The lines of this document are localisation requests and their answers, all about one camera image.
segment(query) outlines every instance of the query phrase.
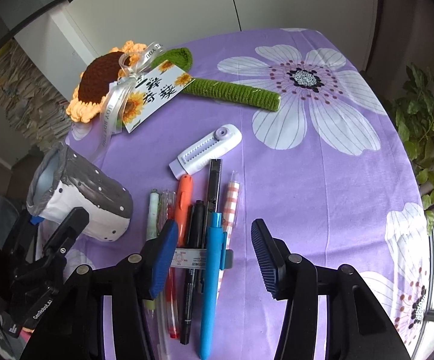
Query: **blue gripper pad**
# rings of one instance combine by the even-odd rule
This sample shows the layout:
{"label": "blue gripper pad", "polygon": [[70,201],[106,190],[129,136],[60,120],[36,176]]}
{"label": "blue gripper pad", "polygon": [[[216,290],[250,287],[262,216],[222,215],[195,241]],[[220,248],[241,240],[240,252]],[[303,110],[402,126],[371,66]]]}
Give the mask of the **blue gripper pad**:
{"label": "blue gripper pad", "polygon": [[178,242],[177,222],[169,219],[163,226],[159,237],[164,237],[160,250],[155,256],[151,275],[151,284],[149,293],[152,299],[156,298],[160,291],[163,290],[165,280],[167,279],[168,270],[174,257],[175,248]]}

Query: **pen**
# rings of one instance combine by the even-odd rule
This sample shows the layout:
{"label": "pen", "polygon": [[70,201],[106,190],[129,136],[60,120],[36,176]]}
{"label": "pen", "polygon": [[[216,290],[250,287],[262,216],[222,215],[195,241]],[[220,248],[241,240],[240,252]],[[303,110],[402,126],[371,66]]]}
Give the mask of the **pen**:
{"label": "pen", "polygon": [[[227,196],[222,210],[222,229],[227,233],[226,249],[230,248],[230,236],[232,235],[232,230],[237,219],[238,195],[241,188],[242,184],[238,180],[238,173],[233,171],[227,186]],[[218,275],[217,299],[220,293],[224,272],[224,270],[221,270]]]}
{"label": "pen", "polygon": [[165,308],[165,297],[161,292],[155,299],[156,309],[157,309],[157,328],[159,342],[157,344],[157,351],[160,360],[168,360],[168,348],[167,348],[167,334],[165,332],[165,327],[167,324],[167,313]]}
{"label": "pen", "polygon": [[[197,249],[200,246],[204,218],[205,204],[203,201],[197,200],[195,205],[192,207],[187,247]],[[190,340],[190,325],[192,323],[193,297],[195,294],[196,283],[197,270],[185,269],[184,311],[182,316],[182,325],[180,327],[180,343],[183,345],[188,344]]]}
{"label": "pen", "polygon": [[[167,221],[168,209],[168,194],[169,191],[165,190],[160,196],[158,206],[158,221],[157,221],[157,233],[160,234],[163,225]],[[167,308],[165,305],[165,294],[161,292],[155,299],[155,308],[157,310],[157,327],[159,343],[157,344],[157,350],[160,360],[168,360],[168,348],[167,348]]]}
{"label": "pen", "polygon": [[[167,192],[166,216],[167,219],[175,218],[175,192]],[[175,268],[168,271],[165,281],[165,302],[167,304],[167,329],[171,338],[179,338],[177,290],[175,288]]]}
{"label": "pen", "polygon": [[215,305],[217,302],[218,274],[226,242],[226,233],[220,227],[222,214],[212,212],[210,216],[211,225],[207,228],[205,289],[203,291],[202,324],[200,328],[199,355],[202,360],[207,360],[211,352],[215,323]]}
{"label": "pen", "polygon": [[[157,219],[158,219],[158,205],[159,205],[159,195],[157,190],[152,190],[150,193],[149,202],[149,216],[147,218],[147,241],[149,239],[157,238]],[[155,300],[143,300],[143,305],[145,309],[149,312],[150,316],[153,318],[155,312]]]}
{"label": "pen", "polygon": [[189,217],[190,201],[192,199],[193,179],[191,175],[180,178],[175,205],[175,221],[178,225],[178,247],[185,246],[185,230]]}
{"label": "pen", "polygon": [[[212,213],[217,211],[218,195],[220,192],[220,175],[222,173],[222,160],[211,160],[209,171],[209,185],[207,187],[207,211],[205,212],[205,221],[203,226],[201,248],[205,249],[205,232],[211,224]],[[198,273],[199,292],[203,292],[204,273],[200,270]]]}

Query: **green plant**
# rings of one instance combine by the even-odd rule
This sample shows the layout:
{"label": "green plant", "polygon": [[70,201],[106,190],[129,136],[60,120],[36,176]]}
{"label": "green plant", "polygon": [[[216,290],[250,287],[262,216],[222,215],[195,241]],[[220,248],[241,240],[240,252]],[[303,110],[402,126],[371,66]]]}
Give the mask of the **green plant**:
{"label": "green plant", "polygon": [[411,161],[419,185],[429,181],[430,193],[422,195],[427,218],[427,231],[434,229],[434,213],[428,208],[434,204],[434,75],[411,64],[407,66],[408,81],[403,85],[406,95],[391,106],[390,115],[405,151]]}

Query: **floral tablecloth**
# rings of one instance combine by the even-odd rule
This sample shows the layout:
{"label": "floral tablecloth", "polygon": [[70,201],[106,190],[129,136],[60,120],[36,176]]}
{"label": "floral tablecloth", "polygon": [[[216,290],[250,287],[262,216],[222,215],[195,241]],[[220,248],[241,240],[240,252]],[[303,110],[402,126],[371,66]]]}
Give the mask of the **floral tablecloth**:
{"label": "floral tablecloth", "polygon": [[[110,266],[138,252],[150,190],[177,188],[168,164],[232,123],[243,140],[223,157],[222,185],[237,170],[244,188],[231,241],[234,268],[223,278],[211,359],[274,357],[285,302],[265,290],[250,241],[255,218],[316,265],[353,265],[412,351],[429,278],[425,218],[399,137],[360,74],[324,35],[302,28],[218,35],[185,46],[193,54],[192,75],[279,92],[279,111],[181,93],[131,134],[114,136],[98,165],[132,194],[130,227],[112,243],[82,235],[69,267]],[[98,145],[98,128],[92,127],[74,125],[67,137],[82,155]],[[195,175],[194,199],[204,198],[206,180],[206,171]],[[320,306],[316,359],[323,359],[326,341],[324,299]],[[109,303],[105,312],[106,358],[112,360]],[[169,343],[172,360],[198,358],[199,318],[197,308],[189,345]]]}

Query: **green crochet stem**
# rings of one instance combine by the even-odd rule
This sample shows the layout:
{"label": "green crochet stem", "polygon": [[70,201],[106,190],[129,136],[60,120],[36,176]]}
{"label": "green crochet stem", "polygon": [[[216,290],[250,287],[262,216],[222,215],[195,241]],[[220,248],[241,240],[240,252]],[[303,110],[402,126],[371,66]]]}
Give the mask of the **green crochet stem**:
{"label": "green crochet stem", "polygon": [[[164,52],[152,62],[151,67],[155,68],[165,60],[172,62],[186,72],[190,70],[193,62],[190,50],[182,47]],[[280,106],[280,95],[276,92],[213,79],[195,78],[182,92],[252,105],[270,111],[278,111]]]}

